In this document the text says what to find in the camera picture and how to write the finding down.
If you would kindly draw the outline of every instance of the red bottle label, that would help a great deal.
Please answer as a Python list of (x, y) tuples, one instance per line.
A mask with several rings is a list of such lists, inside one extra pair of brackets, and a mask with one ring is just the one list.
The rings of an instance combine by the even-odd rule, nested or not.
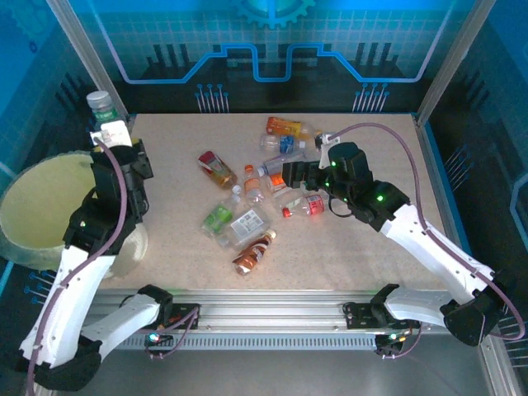
[(310, 208), (310, 216), (318, 215), (319, 213), (324, 212), (324, 202), (323, 198), (319, 194), (315, 196), (307, 196), (306, 200)]

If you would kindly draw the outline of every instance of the glass panel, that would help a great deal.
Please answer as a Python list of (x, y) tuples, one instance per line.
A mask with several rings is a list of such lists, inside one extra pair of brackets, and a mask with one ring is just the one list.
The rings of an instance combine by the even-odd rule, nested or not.
[(0, 2), (0, 193), (45, 157), (89, 149), (92, 80), (44, 1)]
[[(473, 254), (516, 274), (528, 318), (528, 3), (497, 0), (430, 123)], [(514, 334), (515, 321), (501, 323)], [(507, 343), (528, 383), (528, 341)]]
[(415, 111), (473, 0), (73, 0), (130, 112)]

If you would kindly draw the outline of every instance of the green bottle label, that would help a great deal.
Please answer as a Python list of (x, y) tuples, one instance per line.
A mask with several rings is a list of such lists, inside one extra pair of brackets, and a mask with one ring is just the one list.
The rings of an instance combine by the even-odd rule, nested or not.
[(204, 226), (212, 233), (219, 233), (233, 219), (233, 213), (222, 205), (216, 206), (204, 220)]
[(94, 111), (93, 115), (96, 117), (96, 120), (102, 124), (119, 119), (116, 109), (109, 111)]

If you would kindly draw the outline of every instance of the table surface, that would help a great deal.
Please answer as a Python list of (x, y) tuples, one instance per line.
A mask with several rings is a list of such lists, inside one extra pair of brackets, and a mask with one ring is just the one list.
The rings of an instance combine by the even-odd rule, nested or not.
[[(199, 168), (198, 157), (217, 153), (239, 177), (248, 163), (270, 157), (259, 149), (268, 114), (138, 115), (133, 135), (143, 139), (154, 179), (145, 182), (150, 211), (144, 216), (148, 251), (141, 264), (122, 278), (101, 283), (105, 289), (137, 289), (147, 284), (168, 289), (207, 290), (377, 290), (399, 283), (423, 290), (442, 283), (395, 242), (356, 219), (332, 213), (283, 219), (271, 199), (263, 205), (277, 237), (256, 269), (238, 275), (231, 261), (238, 252), (223, 249), (200, 231), (212, 208), (229, 196)], [(443, 230), (431, 181), (410, 115), (288, 114), (336, 132), (359, 122), (379, 122), (397, 131), (417, 162), (423, 209)], [(367, 155), (375, 179), (393, 183), (414, 201), (407, 156), (383, 130), (363, 128), (346, 134)]]

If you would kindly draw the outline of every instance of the metal floor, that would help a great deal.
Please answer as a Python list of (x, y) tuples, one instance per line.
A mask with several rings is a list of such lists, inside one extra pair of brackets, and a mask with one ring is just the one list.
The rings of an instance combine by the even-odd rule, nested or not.
[(451, 336), (430, 335), (410, 356), (382, 361), (370, 351), (180, 351), (165, 361), (150, 361), (141, 351), (114, 351), (75, 395), (491, 394), (478, 348)]

